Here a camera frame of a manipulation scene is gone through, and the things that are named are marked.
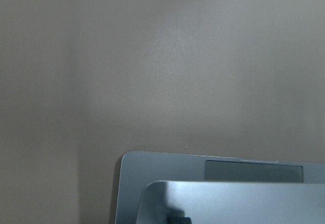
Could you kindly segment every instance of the wall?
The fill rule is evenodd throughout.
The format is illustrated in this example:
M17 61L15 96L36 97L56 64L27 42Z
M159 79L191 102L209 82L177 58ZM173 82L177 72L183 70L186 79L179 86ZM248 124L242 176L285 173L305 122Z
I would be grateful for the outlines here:
M1 0L0 222L113 223L129 150L324 163L324 1Z

